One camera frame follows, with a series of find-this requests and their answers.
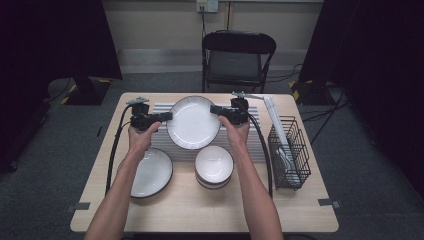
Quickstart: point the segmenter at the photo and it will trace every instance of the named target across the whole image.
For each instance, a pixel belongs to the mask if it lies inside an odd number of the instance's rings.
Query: forearm
[[[274,202],[262,184],[247,149],[241,149],[235,157],[251,239],[282,239]]]
[[[127,154],[109,192],[100,204],[85,239],[120,239],[127,220],[132,183],[137,171],[136,156]]]

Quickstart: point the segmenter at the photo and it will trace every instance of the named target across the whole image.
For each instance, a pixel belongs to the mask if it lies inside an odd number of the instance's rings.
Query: wall outlet plate
[[[203,12],[218,12],[218,0],[196,0],[196,12],[201,12],[201,7],[203,7]]]

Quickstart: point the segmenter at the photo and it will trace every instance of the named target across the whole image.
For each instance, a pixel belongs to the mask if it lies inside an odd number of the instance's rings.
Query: black wire basket
[[[308,164],[309,153],[295,117],[280,116],[280,121],[288,144],[281,144],[274,125],[268,136],[275,188],[297,190],[311,175]]]

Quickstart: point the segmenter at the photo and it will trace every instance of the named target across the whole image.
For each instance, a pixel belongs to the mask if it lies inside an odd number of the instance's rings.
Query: white bowl
[[[211,143],[219,132],[218,115],[210,112],[209,99],[189,96],[172,108],[173,119],[166,122],[169,137],[184,149],[200,149]]]
[[[221,188],[230,180],[234,169],[233,159],[222,147],[209,146],[196,156],[196,178],[207,188]]]
[[[172,177],[172,161],[157,148],[149,148],[138,164],[131,196],[150,197],[163,190]]]

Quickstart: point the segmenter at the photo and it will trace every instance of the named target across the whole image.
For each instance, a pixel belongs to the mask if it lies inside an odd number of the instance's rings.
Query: white wall
[[[202,18],[195,2],[110,1],[106,16],[117,49],[194,49],[200,47]],[[226,27],[227,2],[205,15],[206,31]],[[231,29],[264,32],[279,50],[307,49],[321,3],[234,2]]]
[[[270,69],[291,70],[304,60],[322,3],[280,1],[220,1],[218,13],[205,15],[206,32],[228,25],[266,33],[277,42]],[[201,70],[202,17],[194,0],[110,0],[104,7],[124,73]]]

